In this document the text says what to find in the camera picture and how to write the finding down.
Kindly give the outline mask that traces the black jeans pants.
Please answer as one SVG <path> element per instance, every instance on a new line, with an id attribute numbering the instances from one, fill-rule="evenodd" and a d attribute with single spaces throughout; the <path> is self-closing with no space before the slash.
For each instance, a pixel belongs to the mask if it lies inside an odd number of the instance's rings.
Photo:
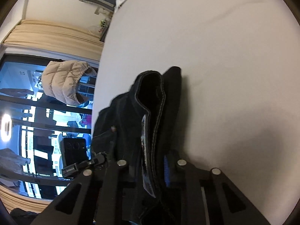
<path id="1" fill-rule="evenodd" d="M 137 184 L 129 217 L 136 224 L 171 221 L 165 160 L 181 90 L 180 67 L 170 67 L 163 74 L 142 72 L 128 92 L 99 112 L 94 125 L 92 154 L 105 154 L 109 162 L 125 160 L 129 165 L 129 179 Z"/>

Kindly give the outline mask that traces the beige puffer jacket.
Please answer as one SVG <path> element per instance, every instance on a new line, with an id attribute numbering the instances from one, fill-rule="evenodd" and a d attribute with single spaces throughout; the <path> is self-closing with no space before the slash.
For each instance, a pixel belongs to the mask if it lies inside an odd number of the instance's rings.
<path id="1" fill-rule="evenodd" d="M 50 61 L 41 76 L 41 85 L 45 95 L 58 101 L 77 107 L 89 101 L 78 92 L 83 76 L 97 76 L 94 68 L 85 61 Z"/>

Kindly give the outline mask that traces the beige curtain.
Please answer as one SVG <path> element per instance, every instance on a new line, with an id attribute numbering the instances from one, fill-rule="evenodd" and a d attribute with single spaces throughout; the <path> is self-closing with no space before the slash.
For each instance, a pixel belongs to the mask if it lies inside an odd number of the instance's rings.
<path id="1" fill-rule="evenodd" d="M 20 21 L 5 37 L 2 45 L 90 62 L 98 62 L 104 48 L 104 43 L 86 29 L 31 19 Z"/>

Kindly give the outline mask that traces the dark grey nightstand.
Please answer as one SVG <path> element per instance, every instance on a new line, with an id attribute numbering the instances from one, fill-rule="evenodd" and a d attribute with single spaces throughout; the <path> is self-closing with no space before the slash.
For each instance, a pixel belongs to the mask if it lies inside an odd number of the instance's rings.
<path id="1" fill-rule="evenodd" d="M 100 41 L 101 42 L 105 41 L 110 23 L 111 23 L 111 17 L 105 18 L 105 19 L 101 20 L 101 22 L 100 22 L 99 33 L 100 33 Z"/>

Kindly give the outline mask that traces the bed with white sheet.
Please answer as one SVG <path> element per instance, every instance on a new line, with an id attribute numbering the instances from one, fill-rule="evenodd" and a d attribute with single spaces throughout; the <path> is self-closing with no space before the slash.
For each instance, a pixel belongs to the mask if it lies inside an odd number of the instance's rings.
<path id="1" fill-rule="evenodd" d="M 181 68 L 174 143 L 220 168 L 271 224 L 299 200 L 299 24 L 283 0 L 127 0 L 100 59 L 93 119 L 147 70 Z"/>

